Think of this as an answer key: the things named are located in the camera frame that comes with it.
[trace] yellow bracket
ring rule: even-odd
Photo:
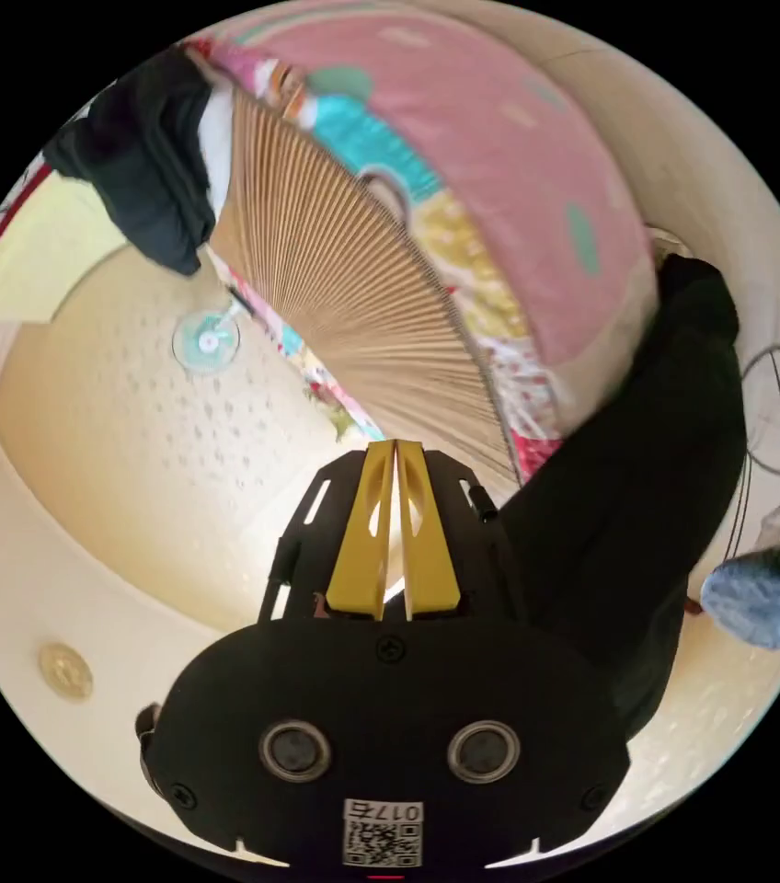
[[[393,466],[399,476],[403,573],[408,619],[457,609],[461,592],[433,496],[424,449],[415,441],[375,441],[369,445],[360,484],[328,586],[328,606],[339,613],[384,615]],[[380,507],[372,533],[375,509]],[[419,516],[412,523],[411,508]]]
[[[365,454],[360,486],[326,593],[328,606],[340,613],[374,619],[384,613],[394,449],[392,441],[374,441]],[[373,535],[372,516],[379,506]]]
[[[450,613],[461,602],[461,591],[433,496],[424,449],[415,441],[398,441],[396,458],[407,618]],[[411,506],[420,517],[416,533]]]

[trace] teal fabric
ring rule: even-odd
[[[361,67],[324,67],[307,77],[314,95],[346,95],[365,104],[372,97],[374,83]]]
[[[356,98],[322,96],[312,134],[353,175],[375,166],[392,172],[415,204],[442,190],[436,173]]]

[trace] red stripe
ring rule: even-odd
[[[13,204],[6,210],[4,217],[1,218],[0,239],[1,236],[4,235],[6,228],[10,225],[10,222],[16,216],[16,213],[25,204],[25,200],[47,179],[51,172],[52,169],[44,163],[43,166],[31,176],[31,179],[22,189],[22,192],[19,193]]]

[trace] screw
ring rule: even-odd
[[[378,638],[375,650],[381,662],[385,662],[387,665],[396,665],[406,655],[406,643],[396,635],[385,635]]]
[[[197,798],[195,798],[193,791],[184,785],[173,785],[169,789],[169,794],[182,809],[195,809],[197,807]]]
[[[604,785],[596,785],[594,788],[590,788],[590,790],[583,795],[583,799],[580,801],[580,805],[587,812],[594,812],[596,809],[599,809],[602,806],[607,797],[607,788],[605,788]]]

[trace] green dot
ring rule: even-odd
[[[590,276],[598,276],[601,268],[595,232],[586,213],[574,203],[568,204],[568,235],[574,244],[580,266]]]
[[[324,67],[307,76],[318,95],[346,95],[365,103],[372,97],[372,78],[361,67]]]

